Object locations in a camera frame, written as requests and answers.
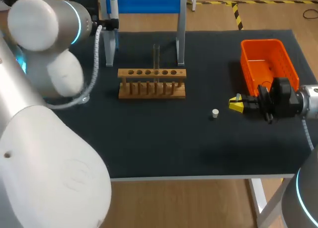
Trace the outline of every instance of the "white cable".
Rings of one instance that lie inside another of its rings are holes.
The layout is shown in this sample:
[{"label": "white cable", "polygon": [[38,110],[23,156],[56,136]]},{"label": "white cable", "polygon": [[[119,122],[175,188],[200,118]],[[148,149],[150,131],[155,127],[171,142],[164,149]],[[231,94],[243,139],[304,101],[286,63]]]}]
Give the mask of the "white cable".
[{"label": "white cable", "polygon": [[92,77],[90,80],[90,84],[89,86],[85,89],[85,91],[83,91],[83,93],[76,99],[72,100],[69,103],[66,104],[61,104],[61,105],[51,105],[51,104],[47,104],[47,107],[53,110],[61,110],[61,109],[66,109],[66,108],[70,108],[74,105],[77,105],[78,103],[82,102],[82,100],[87,97],[90,92],[92,91],[92,89],[95,86],[96,80],[97,80],[97,76],[98,76],[98,70],[99,70],[99,36],[100,36],[100,32],[102,30],[102,25],[98,26],[97,30],[96,30],[96,34],[95,34],[95,45],[94,45],[94,69],[93,69],[93,73],[92,73]]},{"label": "white cable", "polygon": [[306,134],[308,145],[309,145],[311,150],[314,150],[314,146],[313,146],[312,140],[310,138],[310,134],[308,132],[306,120],[302,119],[302,123],[303,123],[303,127],[304,127],[304,130],[305,130],[305,134]]}]

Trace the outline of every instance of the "black tabletop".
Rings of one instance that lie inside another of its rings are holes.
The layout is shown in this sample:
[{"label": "black tabletop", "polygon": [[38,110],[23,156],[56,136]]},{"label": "black tabletop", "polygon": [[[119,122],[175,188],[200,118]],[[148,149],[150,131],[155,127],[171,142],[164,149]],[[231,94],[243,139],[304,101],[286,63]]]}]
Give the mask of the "black tabletop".
[{"label": "black tabletop", "polygon": [[[310,153],[299,118],[268,125],[228,108],[236,93],[247,93],[240,43],[260,38],[280,39],[300,84],[317,83],[292,31],[187,32],[186,99],[119,100],[117,69],[152,68],[154,43],[160,44],[160,68],[176,68],[175,33],[120,33],[114,67],[104,66],[100,44],[90,101],[56,113],[100,154],[112,178],[295,173]],[[71,48],[87,80],[93,40]],[[219,117],[210,121],[214,108]],[[308,126],[315,145],[318,121]]]}]

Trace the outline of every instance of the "orange plastic crate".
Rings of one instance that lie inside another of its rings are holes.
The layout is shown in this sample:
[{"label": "orange plastic crate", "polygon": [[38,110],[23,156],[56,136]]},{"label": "orange plastic crate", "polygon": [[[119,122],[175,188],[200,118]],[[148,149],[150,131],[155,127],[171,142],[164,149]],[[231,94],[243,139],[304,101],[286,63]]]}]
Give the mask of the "orange plastic crate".
[{"label": "orange plastic crate", "polygon": [[298,75],[280,40],[244,40],[241,48],[240,64],[250,95],[258,96],[258,85],[269,91],[274,77],[287,77],[294,90],[298,90]]}]

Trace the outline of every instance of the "yellow black tape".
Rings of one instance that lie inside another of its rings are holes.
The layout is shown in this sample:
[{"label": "yellow black tape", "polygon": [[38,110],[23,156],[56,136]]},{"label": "yellow black tape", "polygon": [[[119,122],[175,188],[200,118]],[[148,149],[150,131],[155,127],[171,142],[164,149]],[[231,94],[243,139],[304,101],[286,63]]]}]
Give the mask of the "yellow black tape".
[{"label": "yellow black tape", "polygon": [[244,30],[243,24],[242,24],[242,20],[239,16],[239,9],[238,9],[238,4],[237,3],[232,3],[232,9],[233,9],[233,13],[235,16],[235,19],[237,21],[237,25],[238,25],[238,29],[239,30]]},{"label": "yellow black tape", "polygon": [[318,3],[318,0],[219,0],[219,1],[200,1],[196,4],[227,4],[232,3]]}]

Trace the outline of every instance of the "test tube rack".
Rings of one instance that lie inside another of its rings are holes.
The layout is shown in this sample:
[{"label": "test tube rack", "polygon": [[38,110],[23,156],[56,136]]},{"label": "test tube rack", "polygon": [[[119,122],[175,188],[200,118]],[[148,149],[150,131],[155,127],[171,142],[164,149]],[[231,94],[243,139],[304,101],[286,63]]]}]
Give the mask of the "test tube rack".
[{"label": "test tube rack", "polygon": [[[122,79],[119,99],[183,99],[185,98],[184,80],[186,69],[118,69],[118,78]],[[159,82],[127,82],[127,78],[152,78]],[[162,79],[174,80],[160,82]]]}]

